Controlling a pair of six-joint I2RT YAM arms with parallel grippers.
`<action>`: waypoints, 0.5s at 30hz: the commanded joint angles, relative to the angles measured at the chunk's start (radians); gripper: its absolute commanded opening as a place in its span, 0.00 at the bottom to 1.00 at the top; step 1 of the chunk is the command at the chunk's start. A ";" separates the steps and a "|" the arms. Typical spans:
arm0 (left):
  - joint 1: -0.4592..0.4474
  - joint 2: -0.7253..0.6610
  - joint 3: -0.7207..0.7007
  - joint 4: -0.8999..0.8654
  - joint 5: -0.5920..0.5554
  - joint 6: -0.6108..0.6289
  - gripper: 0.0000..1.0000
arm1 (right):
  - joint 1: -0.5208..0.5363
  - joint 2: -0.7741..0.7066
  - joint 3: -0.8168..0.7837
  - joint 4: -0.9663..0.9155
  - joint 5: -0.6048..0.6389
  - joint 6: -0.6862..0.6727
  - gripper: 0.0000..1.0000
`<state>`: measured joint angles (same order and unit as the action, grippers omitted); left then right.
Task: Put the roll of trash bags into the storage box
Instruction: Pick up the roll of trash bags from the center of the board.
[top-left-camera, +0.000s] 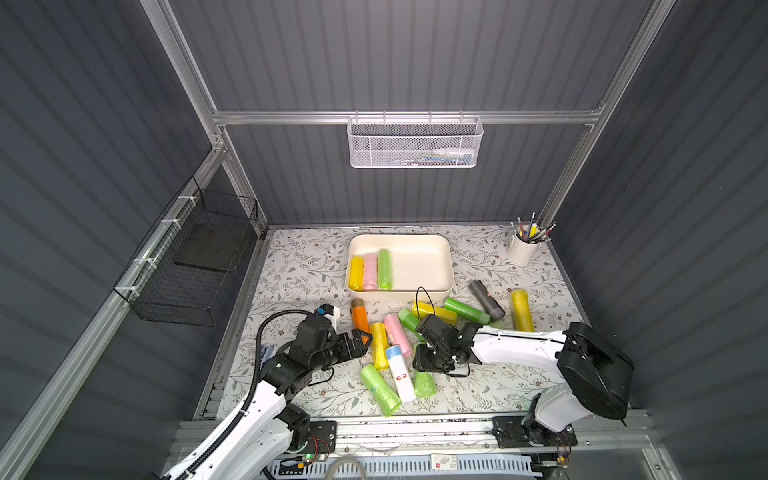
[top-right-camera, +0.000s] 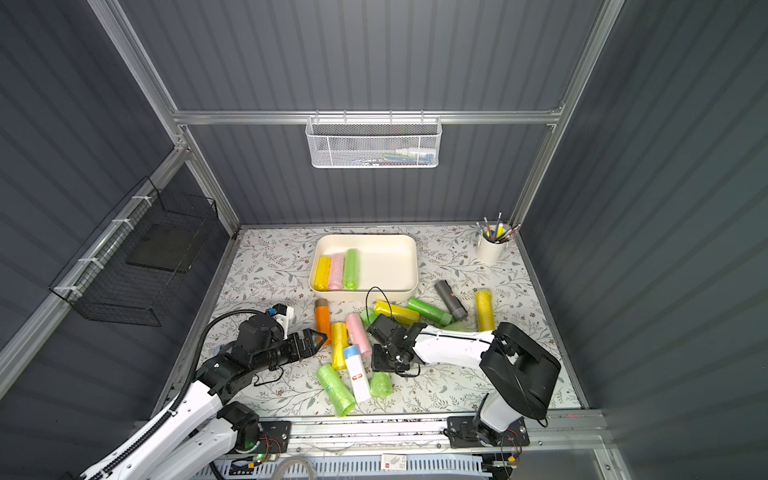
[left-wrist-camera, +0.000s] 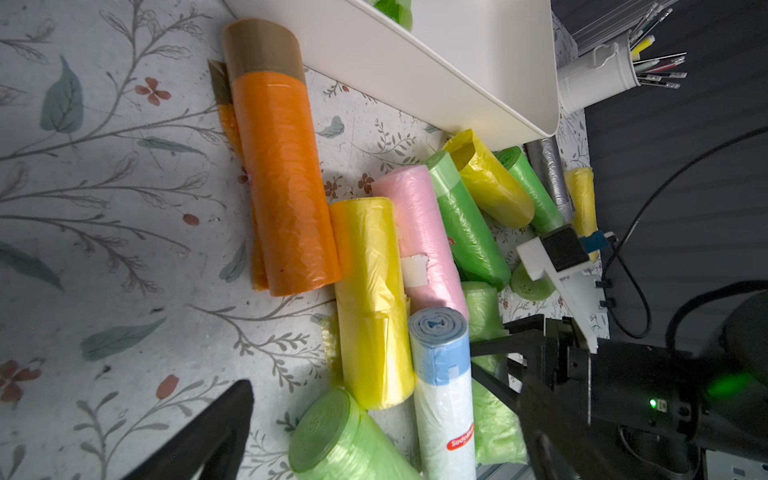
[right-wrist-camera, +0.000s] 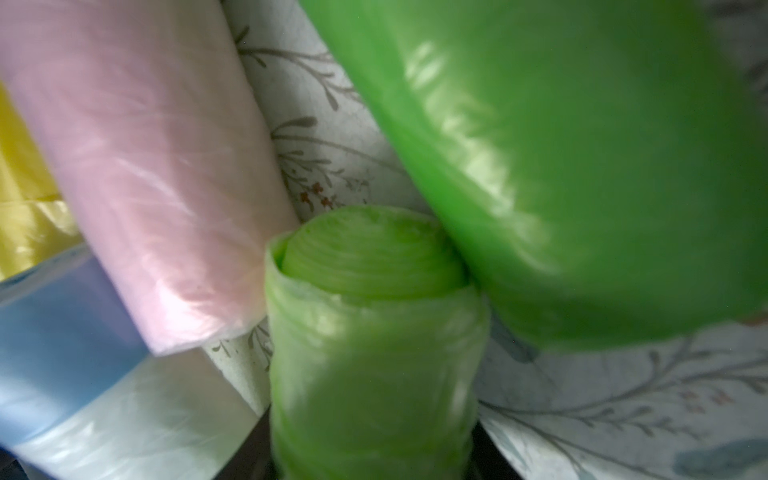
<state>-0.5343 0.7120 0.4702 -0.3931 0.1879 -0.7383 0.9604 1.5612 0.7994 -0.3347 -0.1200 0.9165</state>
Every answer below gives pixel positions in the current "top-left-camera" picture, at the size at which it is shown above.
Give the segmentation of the orange trash bag roll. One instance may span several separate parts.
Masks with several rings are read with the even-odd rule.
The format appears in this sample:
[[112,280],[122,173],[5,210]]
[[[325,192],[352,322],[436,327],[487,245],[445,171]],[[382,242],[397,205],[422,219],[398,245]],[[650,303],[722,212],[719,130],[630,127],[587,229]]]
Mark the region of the orange trash bag roll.
[[354,328],[361,331],[363,343],[367,345],[371,340],[371,336],[364,301],[359,298],[353,299],[350,303],[350,311]]

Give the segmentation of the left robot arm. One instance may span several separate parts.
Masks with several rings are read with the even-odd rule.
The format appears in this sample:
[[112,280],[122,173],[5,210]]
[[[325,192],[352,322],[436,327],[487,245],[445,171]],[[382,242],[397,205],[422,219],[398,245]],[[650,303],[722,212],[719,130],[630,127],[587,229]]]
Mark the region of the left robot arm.
[[[295,339],[263,360],[266,327],[287,315],[304,317]],[[309,436],[310,416],[292,400],[312,385],[315,372],[332,371],[338,364],[361,358],[372,345],[372,335],[360,329],[338,333],[334,316],[335,310],[328,304],[313,312],[287,309],[268,316],[258,328],[255,368],[244,398],[164,477],[254,479],[281,454],[303,448]]]

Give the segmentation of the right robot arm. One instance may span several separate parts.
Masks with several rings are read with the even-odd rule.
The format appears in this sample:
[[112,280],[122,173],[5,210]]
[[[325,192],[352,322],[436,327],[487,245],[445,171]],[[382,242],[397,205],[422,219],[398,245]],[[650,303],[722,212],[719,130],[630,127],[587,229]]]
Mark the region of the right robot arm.
[[513,364],[558,373],[525,413],[497,416],[492,435],[501,448],[571,447],[573,423],[588,416],[622,421],[629,409],[633,361],[586,323],[564,331],[520,332],[469,322],[462,328],[434,314],[419,321],[413,367],[456,378],[459,365]]

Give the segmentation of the white blue labelled roll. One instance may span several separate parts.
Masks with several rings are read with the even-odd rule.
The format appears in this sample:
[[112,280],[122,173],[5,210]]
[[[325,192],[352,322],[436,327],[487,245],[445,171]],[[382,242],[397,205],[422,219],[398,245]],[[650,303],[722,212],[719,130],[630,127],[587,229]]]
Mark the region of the white blue labelled roll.
[[385,356],[401,401],[403,403],[414,401],[416,394],[401,348],[397,345],[391,346],[385,350]]

